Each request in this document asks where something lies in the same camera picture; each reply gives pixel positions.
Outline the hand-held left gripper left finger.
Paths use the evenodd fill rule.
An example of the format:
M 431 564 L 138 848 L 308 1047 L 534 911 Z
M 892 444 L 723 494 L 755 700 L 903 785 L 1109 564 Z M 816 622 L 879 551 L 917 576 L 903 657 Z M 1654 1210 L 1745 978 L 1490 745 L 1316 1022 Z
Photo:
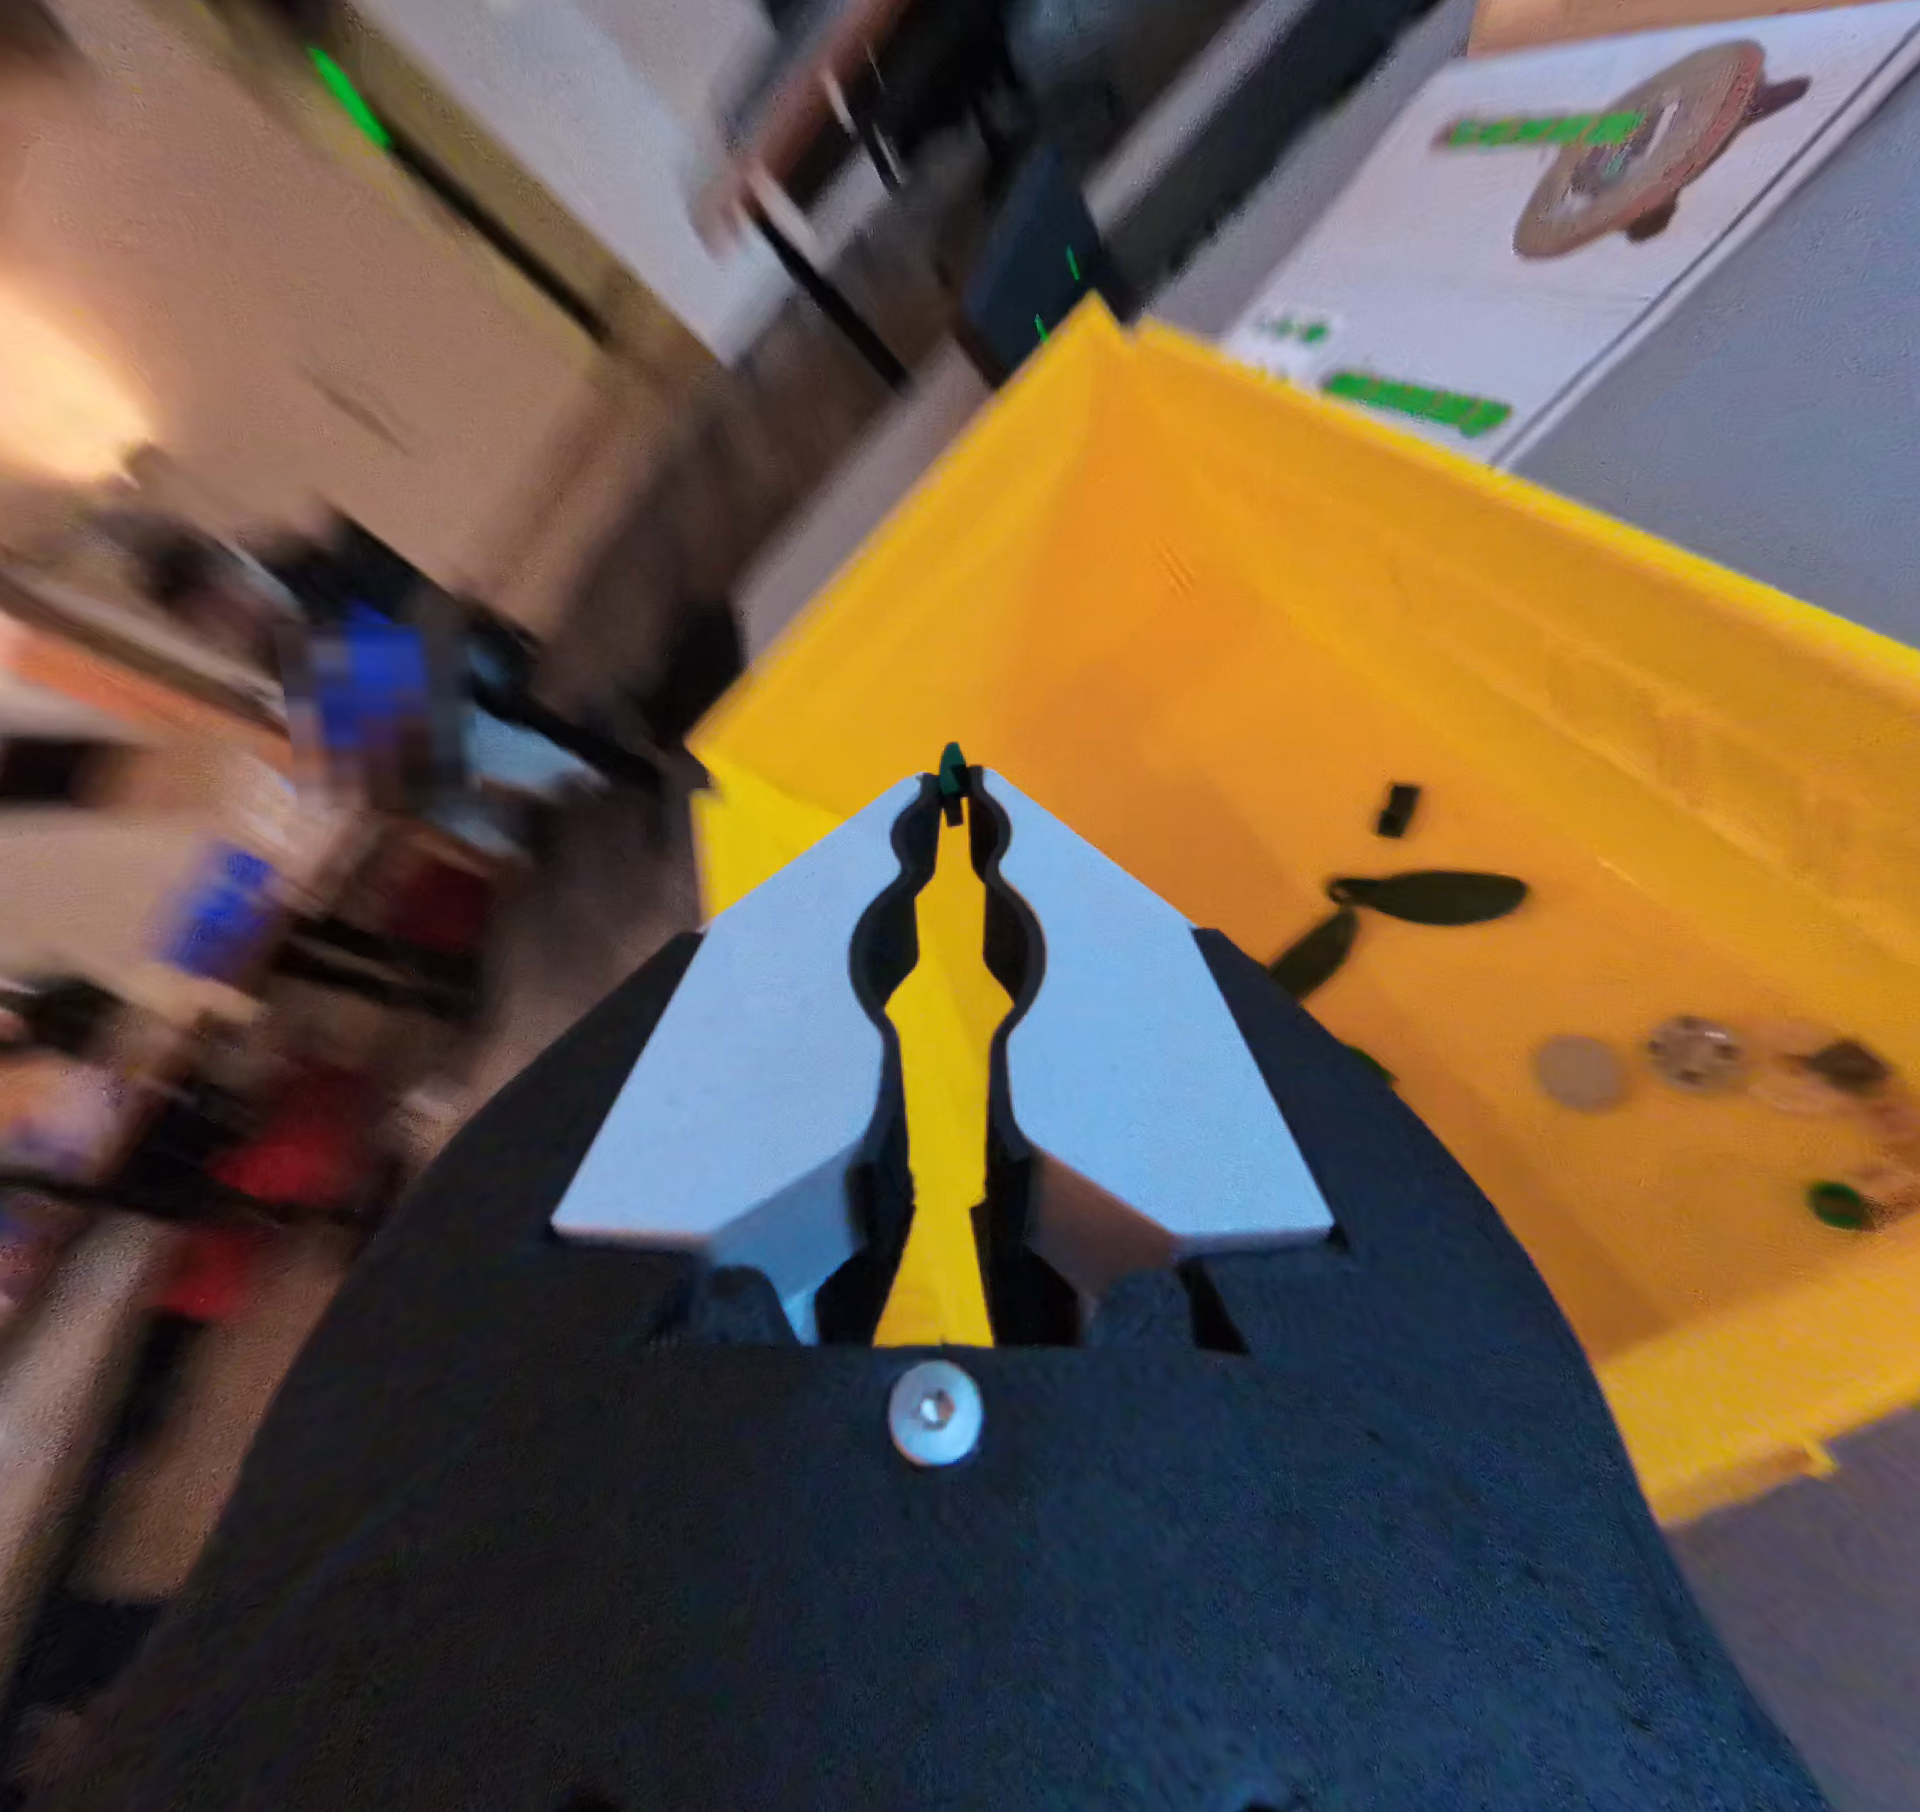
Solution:
M 718 913 L 551 1232 L 757 1273 L 801 1344 L 874 1344 L 915 1215 L 889 1009 L 917 898 L 909 774 Z

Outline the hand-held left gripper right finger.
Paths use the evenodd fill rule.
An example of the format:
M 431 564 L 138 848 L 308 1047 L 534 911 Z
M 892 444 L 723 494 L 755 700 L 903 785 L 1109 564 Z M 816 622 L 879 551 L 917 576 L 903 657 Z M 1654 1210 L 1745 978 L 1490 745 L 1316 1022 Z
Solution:
M 998 1347 L 1078 1344 L 1113 1289 L 1321 1246 L 1332 1207 L 1198 926 L 992 769 L 967 774 L 987 1045 L 972 1212 Z

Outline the yellow plastic bin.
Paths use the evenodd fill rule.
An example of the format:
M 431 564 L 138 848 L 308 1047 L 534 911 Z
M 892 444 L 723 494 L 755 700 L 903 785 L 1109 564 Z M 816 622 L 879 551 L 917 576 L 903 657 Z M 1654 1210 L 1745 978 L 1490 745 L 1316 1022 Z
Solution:
M 1369 914 L 1307 1010 L 1523 1244 L 1679 1524 L 1916 1408 L 1916 686 L 1914 649 L 1093 313 L 696 733 L 701 906 L 947 745 L 1257 963 L 1340 876 L 1523 881 L 1485 926 Z M 1681 1015 L 1744 1036 L 1737 1092 L 1649 1072 Z M 1552 1104 L 1556 1034 L 1625 1103 Z M 1881 1097 L 1804 1071 L 1840 1039 Z M 1881 1229 L 1821 1226 L 1817 1180 Z

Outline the small dark green leaf brick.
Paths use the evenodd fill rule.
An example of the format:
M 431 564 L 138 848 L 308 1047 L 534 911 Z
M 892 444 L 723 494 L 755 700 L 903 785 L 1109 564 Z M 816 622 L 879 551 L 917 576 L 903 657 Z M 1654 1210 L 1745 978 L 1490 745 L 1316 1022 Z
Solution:
M 1295 1005 L 1323 991 L 1351 960 L 1360 934 L 1360 914 L 1337 905 L 1310 930 L 1291 941 L 1265 965 L 1265 977 Z

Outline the large dark green leaf brick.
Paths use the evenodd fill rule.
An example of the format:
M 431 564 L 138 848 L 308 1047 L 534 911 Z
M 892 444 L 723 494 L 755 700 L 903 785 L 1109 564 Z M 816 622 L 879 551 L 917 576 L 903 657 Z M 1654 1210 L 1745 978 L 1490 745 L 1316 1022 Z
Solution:
M 1389 874 L 1340 874 L 1323 886 L 1340 911 L 1373 914 L 1427 930 L 1490 926 L 1523 911 L 1529 888 L 1503 872 L 1416 868 Z

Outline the flat grey round brick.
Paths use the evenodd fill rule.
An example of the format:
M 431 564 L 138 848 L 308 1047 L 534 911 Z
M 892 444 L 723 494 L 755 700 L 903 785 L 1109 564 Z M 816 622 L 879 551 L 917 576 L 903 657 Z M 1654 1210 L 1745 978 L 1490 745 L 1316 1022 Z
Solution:
M 1601 1039 L 1548 1036 L 1529 1059 L 1531 1080 L 1549 1104 L 1596 1117 L 1620 1109 L 1629 1092 L 1625 1063 Z

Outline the studded grey round brick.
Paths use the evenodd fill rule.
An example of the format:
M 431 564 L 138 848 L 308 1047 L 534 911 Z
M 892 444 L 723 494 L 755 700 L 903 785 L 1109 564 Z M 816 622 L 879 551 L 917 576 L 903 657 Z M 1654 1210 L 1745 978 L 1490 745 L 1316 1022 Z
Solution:
M 1694 1097 L 1731 1095 L 1749 1077 L 1745 1036 L 1714 1018 L 1681 1013 L 1644 1034 L 1644 1063 L 1670 1091 Z

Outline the black electronic device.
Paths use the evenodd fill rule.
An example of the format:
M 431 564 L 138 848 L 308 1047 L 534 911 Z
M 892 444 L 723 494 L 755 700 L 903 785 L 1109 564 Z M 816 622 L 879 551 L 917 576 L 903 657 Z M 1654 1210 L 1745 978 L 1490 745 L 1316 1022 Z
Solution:
M 1088 299 L 1120 313 L 1126 283 L 1078 171 L 1041 145 L 999 201 L 964 278 L 953 338 L 982 384 L 999 390 Z

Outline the instruction booklet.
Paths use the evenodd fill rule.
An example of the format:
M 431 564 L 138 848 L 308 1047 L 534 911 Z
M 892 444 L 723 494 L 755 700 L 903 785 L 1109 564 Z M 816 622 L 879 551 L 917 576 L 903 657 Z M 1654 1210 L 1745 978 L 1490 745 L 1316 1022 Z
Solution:
M 1916 71 L 1916 0 L 1448 63 L 1220 338 L 1513 465 Z

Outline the wooden table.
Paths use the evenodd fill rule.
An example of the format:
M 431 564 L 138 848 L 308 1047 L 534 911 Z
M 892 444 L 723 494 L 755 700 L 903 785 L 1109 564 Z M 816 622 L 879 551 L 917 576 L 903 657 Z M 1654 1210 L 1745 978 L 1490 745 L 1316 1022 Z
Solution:
M 1019 0 L 757 0 L 772 45 L 723 119 L 723 155 L 694 201 L 711 254 L 808 177 L 840 139 L 896 188 L 908 163 L 1014 84 Z

